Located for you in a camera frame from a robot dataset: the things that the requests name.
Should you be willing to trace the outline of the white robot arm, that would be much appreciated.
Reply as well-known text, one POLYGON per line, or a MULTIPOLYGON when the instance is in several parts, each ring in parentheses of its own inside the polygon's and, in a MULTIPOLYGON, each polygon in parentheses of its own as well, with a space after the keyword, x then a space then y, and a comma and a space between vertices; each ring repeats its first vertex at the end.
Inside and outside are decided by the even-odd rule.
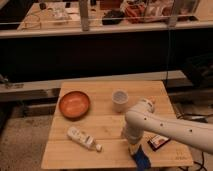
POLYGON ((156 115, 154 110, 154 104, 150 100, 140 99, 124 114, 125 126, 122 136, 128 141, 128 149, 136 163, 137 171, 145 171, 151 167, 150 159, 141 145, 145 131, 213 154, 213 124, 165 118, 156 115))

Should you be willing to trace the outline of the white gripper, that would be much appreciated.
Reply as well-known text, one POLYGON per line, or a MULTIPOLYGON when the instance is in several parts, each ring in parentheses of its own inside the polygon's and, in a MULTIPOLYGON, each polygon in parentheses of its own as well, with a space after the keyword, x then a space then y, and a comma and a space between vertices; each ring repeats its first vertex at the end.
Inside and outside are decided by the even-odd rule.
POLYGON ((129 152, 132 155, 133 160, 137 165, 137 171, 145 171, 151 167, 151 163, 147 155, 144 153, 141 146, 141 139, 143 133, 140 132, 138 135, 133 135, 126 128, 122 130, 121 135, 127 140, 129 152))

